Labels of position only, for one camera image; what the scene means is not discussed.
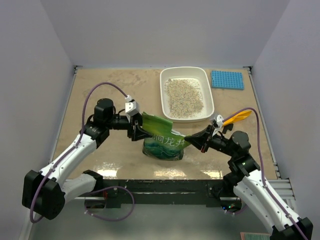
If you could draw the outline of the white litter box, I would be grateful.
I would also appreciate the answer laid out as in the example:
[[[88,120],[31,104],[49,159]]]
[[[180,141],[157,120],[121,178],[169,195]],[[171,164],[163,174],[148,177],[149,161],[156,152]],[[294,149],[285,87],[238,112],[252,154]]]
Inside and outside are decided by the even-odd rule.
[[[159,86],[163,115],[174,123],[200,122],[215,112],[211,85],[200,67],[166,68],[160,72]]]

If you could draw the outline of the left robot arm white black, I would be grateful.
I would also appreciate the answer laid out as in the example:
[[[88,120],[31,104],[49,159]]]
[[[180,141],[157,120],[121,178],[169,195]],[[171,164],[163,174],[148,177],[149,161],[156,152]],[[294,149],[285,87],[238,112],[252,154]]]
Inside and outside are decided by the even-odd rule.
[[[111,99],[99,99],[93,114],[83,120],[81,130],[71,145],[41,170],[30,170],[25,175],[22,205],[30,210],[32,223],[37,223],[34,213],[52,220],[67,202],[83,194],[99,196],[103,192],[103,177],[95,171],[86,170],[73,180],[67,179],[87,156],[102,145],[111,130],[126,131],[133,142],[151,137],[142,128],[139,104],[129,97],[125,100],[124,114],[121,115],[116,112]]]

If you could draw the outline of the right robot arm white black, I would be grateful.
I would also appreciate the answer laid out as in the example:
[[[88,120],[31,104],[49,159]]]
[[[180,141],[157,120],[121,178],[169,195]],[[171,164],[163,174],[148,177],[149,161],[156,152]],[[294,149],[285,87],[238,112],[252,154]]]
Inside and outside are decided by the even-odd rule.
[[[271,234],[272,240],[310,240],[313,224],[301,218],[266,179],[261,164],[249,153],[249,136],[235,131],[230,138],[214,134],[208,125],[201,132],[186,136],[185,141],[205,153],[209,148],[219,151],[231,159],[230,173],[223,177],[223,192],[230,197],[239,197],[259,218]]]

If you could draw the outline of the green litter bag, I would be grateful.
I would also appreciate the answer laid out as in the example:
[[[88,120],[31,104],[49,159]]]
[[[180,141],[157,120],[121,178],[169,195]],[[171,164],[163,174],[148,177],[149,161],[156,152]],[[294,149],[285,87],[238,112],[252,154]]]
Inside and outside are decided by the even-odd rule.
[[[143,141],[143,154],[164,161],[182,160],[184,149],[190,144],[185,135],[173,129],[172,121],[143,112],[142,128],[151,134]]]

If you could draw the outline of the orange plastic scoop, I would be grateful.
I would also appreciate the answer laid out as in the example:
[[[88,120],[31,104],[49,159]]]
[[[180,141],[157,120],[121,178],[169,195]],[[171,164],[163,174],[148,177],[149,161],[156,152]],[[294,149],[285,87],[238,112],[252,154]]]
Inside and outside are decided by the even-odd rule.
[[[234,124],[236,122],[242,121],[251,115],[251,110],[243,110],[237,114],[233,114],[230,117],[227,117],[223,120],[223,126]]]

